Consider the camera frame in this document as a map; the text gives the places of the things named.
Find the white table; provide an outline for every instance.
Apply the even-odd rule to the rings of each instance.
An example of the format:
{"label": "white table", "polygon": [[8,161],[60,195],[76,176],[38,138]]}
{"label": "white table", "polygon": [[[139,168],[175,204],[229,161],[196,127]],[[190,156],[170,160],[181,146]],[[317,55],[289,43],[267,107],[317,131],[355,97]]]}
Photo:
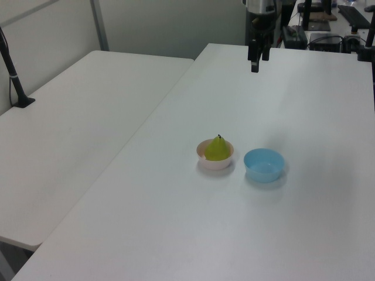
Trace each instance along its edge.
{"label": "white table", "polygon": [[[297,0],[293,9],[292,18],[289,21],[289,26],[293,25],[302,25],[302,17],[299,20],[299,13],[297,13],[297,5],[299,3],[303,3],[305,0]],[[375,5],[375,0],[357,0],[354,2],[349,2],[346,0],[337,0],[338,5],[345,5],[345,6],[353,6],[355,7],[369,22],[371,22],[371,18],[373,13],[367,13],[364,11],[364,8],[370,5]],[[335,33],[342,37],[346,35],[350,35],[350,31],[352,29],[349,26],[349,22],[343,17],[341,13],[339,13],[339,8],[332,8],[332,14],[337,17],[336,21],[330,21],[329,26],[331,31],[305,31],[306,37],[308,42],[310,42],[310,35],[312,33]],[[369,33],[368,29],[359,29],[358,34],[361,36],[363,40],[367,39],[367,34]]]}
{"label": "white table", "polygon": [[92,52],[0,116],[0,241],[34,251],[192,62]]}
{"label": "white table", "polygon": [[[271,49],[252,73],[208,45],[14,281],[373,280],[372,88],[355,55]],[[204,170],[218,133],[234,162]],[[274,183],[245,177],[259,147],[286,159]]]}

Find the pear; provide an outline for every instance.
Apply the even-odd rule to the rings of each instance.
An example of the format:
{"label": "pear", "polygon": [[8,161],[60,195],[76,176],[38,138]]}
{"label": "pear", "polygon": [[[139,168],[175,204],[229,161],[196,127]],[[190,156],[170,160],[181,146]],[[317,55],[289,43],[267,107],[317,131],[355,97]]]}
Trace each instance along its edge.
{"label": "pear", "polygon": [[221,161],[230,156],[230,151],[224,138],[218,135],[207,145],[204,156],[209,161]]}

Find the floor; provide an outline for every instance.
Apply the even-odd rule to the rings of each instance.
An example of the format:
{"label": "floor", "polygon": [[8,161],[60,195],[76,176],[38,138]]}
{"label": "floor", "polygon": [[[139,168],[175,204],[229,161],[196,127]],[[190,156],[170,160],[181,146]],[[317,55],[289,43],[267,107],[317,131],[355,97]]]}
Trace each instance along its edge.
{"label": "floor", "polygon": [[0,242],[0,281],[10,281],[28,261],[31,251]]}

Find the wall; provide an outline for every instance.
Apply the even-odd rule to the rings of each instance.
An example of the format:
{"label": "wall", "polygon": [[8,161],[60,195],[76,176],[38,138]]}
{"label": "wall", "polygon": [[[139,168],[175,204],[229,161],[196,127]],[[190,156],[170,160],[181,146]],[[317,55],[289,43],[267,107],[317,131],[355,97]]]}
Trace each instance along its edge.
{"label": "wall", "polygon": [[240,0],[101,0],[111,51],[195,59],[208,43],[245,44]]}
{"label": "wall", "polygon": [[[26,95],[100,49],[90,0],[59,0],[2,29]],[[1,58],[0,114],[10,108],[8,80]]]}

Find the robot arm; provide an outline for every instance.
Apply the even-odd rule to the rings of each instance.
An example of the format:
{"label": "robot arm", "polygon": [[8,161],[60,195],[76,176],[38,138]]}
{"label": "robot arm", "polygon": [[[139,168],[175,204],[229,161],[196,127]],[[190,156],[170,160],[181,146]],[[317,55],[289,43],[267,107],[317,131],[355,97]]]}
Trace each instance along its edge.
{"label": "robot arm", "polygon": [[274,41],[274,30],[281,0],[243,0],[250,17],[248,26],[248,56],[251,72],[259,71],[260,57],[270,58],[270,48]]}

